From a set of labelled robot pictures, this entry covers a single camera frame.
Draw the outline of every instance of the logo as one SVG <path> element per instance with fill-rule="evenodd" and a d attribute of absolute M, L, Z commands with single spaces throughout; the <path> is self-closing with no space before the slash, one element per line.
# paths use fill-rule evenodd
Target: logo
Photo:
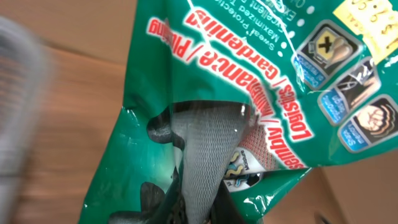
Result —
<path fill-rule="evenodd" d="M 238 192 L 253 187 L 263 178 L 263 173 L 246 174 L 234 177 L 233 179 L 224 180 L 224 183 L 227 186 L 229 192 Z"/>
<path fill-rule="evenodd" d="M 360 51 L 360 41 L 332 21 L 322 21 L 298 48 L 292 63 L 305 83 L 318 90 Z"/>
<path fill-rule="evenodd" d="M 229 162 L 224 177 L 228 179 L 238 175 L 257 174 L 265 171 L 265 168 L 259 163 L 251 151 L 242 147 L 237 147 Z"/>

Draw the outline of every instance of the brown cardboard box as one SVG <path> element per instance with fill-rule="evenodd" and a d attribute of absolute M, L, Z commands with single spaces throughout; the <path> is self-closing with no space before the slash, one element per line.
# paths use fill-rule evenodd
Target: brown cardboard box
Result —
<path fill-rule="evenodd" d="M 326 178 L 351 224 L 398 223 L 398 151 L 325 169 Z"/>
<path fill-rule="evenodd" d="M 316 219 L 324 217 L 329 223 Z M 321 169 L 306 176 L 264 219 L 265 224 L 347 224 Z"/>
<path fill-rule="evenodd" d="M 2 0 L 0 15 L 49 45 L 125 64 L 137 0 Z"/>

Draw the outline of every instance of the white dots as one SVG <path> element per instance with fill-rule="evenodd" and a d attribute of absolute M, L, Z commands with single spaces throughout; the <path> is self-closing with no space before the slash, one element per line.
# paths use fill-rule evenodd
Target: white dots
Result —
<path fill-rule="evenodd" d="M 283 49 L 285 49 L 285 48 L 287 47 L 286 42 L 282 42 L 282 43 L 280 44 L 280 47 L 282 47 Z"/>
<path fill-rule="evenodd" d="M 307 14 L 312 14 L 314 12 L 314 10 L 315 10 L 315 7 L 313 7 L 313 6 L 308 7 Z"/>
<path fill-rule="evenodd" d="M 288 38 L 293 38 L 294 35 L 296 35 L 296 33 L 295 33 L 294 31 L 290 31 L 290 32 L 287 34 L 287 37 L 288 37 Z"/>
<path fill-rule="evenodd" d="M 304 20 L 303 19 L 299 19 L 298 21 L 297 21 L 297 25 L 298 26 L 303 26 L 304 25 Z"/>

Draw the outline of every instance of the blurred object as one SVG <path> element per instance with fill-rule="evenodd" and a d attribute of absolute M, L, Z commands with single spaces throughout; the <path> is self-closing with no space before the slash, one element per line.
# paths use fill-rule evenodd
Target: blurred object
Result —
<path fill-rule="evenodd" d="M 77 223 L 122 101 L 124 66 L 47 50 L 57 70 L 44 98 L 13 224 Z"/>
<path fill-rule="evenodd" d="M 2 0 L 0 14 L 58 49 L 125 64 L 137 0 Z"/>
<path fill-rule="evenodd" d="M 0 17 L 0 223 L 6 223 L 47 79 L 35 38 Z"/>

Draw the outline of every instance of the safety icon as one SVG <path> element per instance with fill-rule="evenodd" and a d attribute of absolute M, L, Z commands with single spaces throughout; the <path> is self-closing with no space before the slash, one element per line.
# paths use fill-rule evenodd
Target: safety icon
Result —
<path fill-rule="evenodd" d="M 292 63 L 305 83 L 318 90 L 360 51 L 360 41 L 332 21 L 322 21 L 298 48 Z"/>
<path fill-rule="evenodd" d="M 337 125 L 380 87 L 381 81 L 374 60 L 366 57 L 322 91 L 318 105 L 329 122 Z"/>
<path fill-rule="evenodd" d="M 338 131 L 343 145 L 361 152 L 398 134 L 397 105 L 390 96 L 381 95 L 362 107 Z"/>

